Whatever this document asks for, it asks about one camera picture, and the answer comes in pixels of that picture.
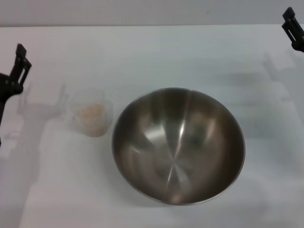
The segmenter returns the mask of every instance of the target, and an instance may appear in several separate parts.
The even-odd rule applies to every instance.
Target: clear plastic cup
[[[105,94],[102,90],[88,88],[77,92],[70,109],[78,129],[91,137],[98,137],[106,132]]]

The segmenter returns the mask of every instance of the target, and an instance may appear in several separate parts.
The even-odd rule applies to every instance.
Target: metal mixing bowl
[[[228,109],[183,88],[130,103],[116,122],[112,150],[136,190],[174,205],[215,198],[233,184],[245,159],[242,131]]]

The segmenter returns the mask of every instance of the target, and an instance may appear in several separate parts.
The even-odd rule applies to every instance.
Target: white surface
[[[283,24],[303,0],[1,0],[0,26]]]
[[[1,124],[1,227],[303,227],[304,54],[280,25],[1,28],[0,37],[1,72],[10,72],[18,42],[33,64]],[[114,122],[158,88],[218,99],[245,136],[240,177],[194,206],[141,195],[113,161],[114,122],[101,138],[61,122],[60,102],[91,86],[113,102]]]

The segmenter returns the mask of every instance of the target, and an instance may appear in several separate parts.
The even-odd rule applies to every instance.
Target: white tabletop
[[[0,28],[0,71],[17,43],[33,64],[0,128],[4,228],[302,228],[304,54],[280,25]],[[70,130],[61,102],[102,88],[114,105],[101,138]],[[112,157],[114,123],[154,89],[204,92],[236,117],[244,168],[221,196],[168,206],[134,190]]]

